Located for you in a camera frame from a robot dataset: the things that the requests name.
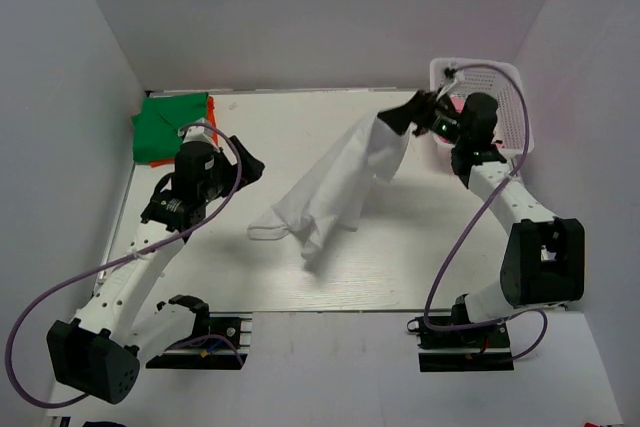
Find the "white t shirt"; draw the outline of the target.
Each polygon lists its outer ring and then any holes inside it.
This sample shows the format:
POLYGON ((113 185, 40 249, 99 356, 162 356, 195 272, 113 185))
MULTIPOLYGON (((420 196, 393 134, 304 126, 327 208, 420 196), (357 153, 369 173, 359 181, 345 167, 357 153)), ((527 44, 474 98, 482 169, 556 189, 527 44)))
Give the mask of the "white t shirt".
POLYGON ((411 122, 391 112, 368 114, 351 126, 266 212, 247 227, 253 241, 289 235, 313 262, 337 229, 356 230, 371 185, 389 182, 404 158, 411 122))

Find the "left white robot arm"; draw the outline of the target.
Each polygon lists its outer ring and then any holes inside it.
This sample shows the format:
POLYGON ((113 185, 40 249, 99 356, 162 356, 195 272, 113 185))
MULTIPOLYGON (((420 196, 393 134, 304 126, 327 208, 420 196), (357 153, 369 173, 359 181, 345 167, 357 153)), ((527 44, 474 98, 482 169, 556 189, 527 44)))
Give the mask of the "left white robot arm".
POLYGON ((212 336, 209 306, 178 294, 138 313, 165 268, 205 220, 207 205, 228 201, 262 176, 264 164, 231 136, 229 161, 210 139, 185 135, 172 172, 156 184, 130 244, 130 259, 112 271, 69 322, 57 321, 46 341, 56 380, 110 404, 123 401, 140 370, 177 345, 212 336))

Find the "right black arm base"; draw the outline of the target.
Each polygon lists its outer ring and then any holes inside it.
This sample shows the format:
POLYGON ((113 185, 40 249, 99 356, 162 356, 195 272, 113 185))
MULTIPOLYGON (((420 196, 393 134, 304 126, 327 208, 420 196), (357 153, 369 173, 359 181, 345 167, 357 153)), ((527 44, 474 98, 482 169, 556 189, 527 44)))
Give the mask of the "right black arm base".
POLYGON ((503 325, 475 330, 434 331, 424 318, 406 324, 417 338, 419 368, 422 373, 464 373, 513 371, 511 343, 503 325))

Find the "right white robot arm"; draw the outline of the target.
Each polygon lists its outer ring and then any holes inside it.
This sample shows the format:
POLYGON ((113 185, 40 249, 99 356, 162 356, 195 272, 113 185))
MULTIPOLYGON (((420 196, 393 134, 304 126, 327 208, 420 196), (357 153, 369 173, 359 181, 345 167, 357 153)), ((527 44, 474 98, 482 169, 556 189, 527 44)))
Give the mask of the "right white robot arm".
POLYGON ((446 94, 418 91, 405 104, 378 118, 396 133, 433 132, 453 146, 451 168, 482 205, 460 236, 464 241, 490 212, 508 235, 498 279, 461 296, 439 332, 476 330, 530 310, 580 299, 584 293, 585 230, 575 218, 561 218, 542 206, 517 178, 494 143, 498 102, 485 93, 469 95, 461 110, 446 94))

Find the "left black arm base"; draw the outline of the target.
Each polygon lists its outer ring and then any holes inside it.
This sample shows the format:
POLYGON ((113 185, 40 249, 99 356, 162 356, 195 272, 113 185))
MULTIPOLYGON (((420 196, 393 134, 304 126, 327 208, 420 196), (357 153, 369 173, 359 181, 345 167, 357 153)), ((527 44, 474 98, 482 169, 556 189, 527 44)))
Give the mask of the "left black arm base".
POLYGON ((203 334, 151 359, 151 370, 239 371, 249 355, 252 313, 210 313, 203 334))

